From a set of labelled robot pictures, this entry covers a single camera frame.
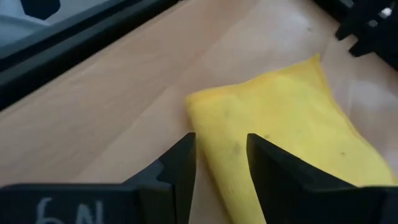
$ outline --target microfiber cloth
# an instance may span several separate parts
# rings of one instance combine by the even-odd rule
[[[234,224],[266,222],[249,173],[248,133],[355,186],[394,184],[390,167],[333,100],[318,55],[242,84],[199,91],[186,103],[197,148]]]

